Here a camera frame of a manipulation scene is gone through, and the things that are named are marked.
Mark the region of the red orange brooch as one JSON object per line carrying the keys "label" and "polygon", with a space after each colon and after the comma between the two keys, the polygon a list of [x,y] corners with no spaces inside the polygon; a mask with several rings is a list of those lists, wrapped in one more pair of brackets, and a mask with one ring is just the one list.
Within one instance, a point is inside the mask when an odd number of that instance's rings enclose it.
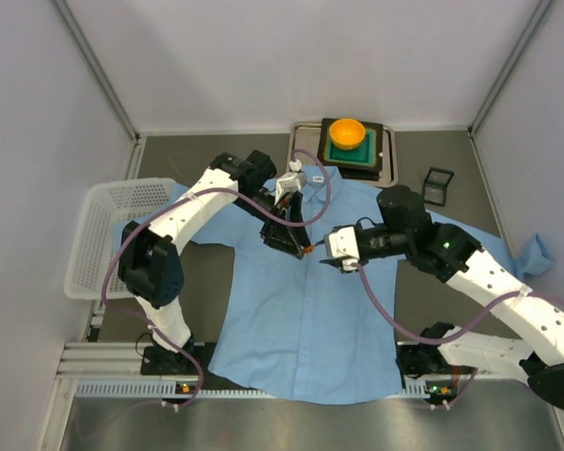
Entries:
{"label": "red orange brooch", "polygon": [[317,248],[317,244],[310,244],[303,249],[303,256],[308,256]]}

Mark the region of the light blue button shirt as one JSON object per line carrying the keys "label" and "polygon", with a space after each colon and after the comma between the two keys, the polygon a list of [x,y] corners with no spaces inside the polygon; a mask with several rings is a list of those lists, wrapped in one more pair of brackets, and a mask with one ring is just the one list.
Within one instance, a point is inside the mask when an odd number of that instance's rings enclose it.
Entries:
{"label": "light blue button shirt", "polygon": [[237,206],[193,236],[234,250],[227,314],[210,371],[275,397],[346,405],[401,388],[393,328],[399,259],[343,274],[317,249],[296,259],[267,247],[261,222]]}

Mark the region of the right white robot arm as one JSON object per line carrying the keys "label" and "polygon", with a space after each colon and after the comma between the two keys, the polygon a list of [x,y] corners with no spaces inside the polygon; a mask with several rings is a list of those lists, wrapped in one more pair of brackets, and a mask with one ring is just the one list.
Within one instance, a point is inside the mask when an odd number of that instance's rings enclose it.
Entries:
{"label": "right white robot arm", "polygon": [[[333,228],[322,240],[325,263],[359,274],[375,308],[398,332],[415,341],[429,362],[469,366],[521,382],[564,411],[564,301],[543,296],[512,275],[471,234],[432,220],[420,194],[402,185],[376,197],[382,221]],[[419,271],[482,306],[518,336],[506,339],[437,323],[423,335],[398,324],[373,293],[364,266],[373,259],[405,257]]]}

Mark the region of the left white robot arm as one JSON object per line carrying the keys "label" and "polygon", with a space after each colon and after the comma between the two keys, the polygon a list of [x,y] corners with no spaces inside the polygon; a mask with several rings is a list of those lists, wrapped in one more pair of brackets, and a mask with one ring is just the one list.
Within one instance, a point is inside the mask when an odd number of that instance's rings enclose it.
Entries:
{"label": "left white robot arm", "polygon": [[146,227],[136,221],[124,227],[117,277],[144,310],[152,339],[161,349],[177,352],[192,337],[179,301],[184,284],[180,254],[224,207],[235,205],[259,219],[259,236],[266,246],[291,257],[304,256],[310,245],[301,213],[306,174],[301,163],[293,161],[269,192],[264,184],[274,173],[270,157],[258,150],[246,159],[223,153],[180,197],[178,206]]}

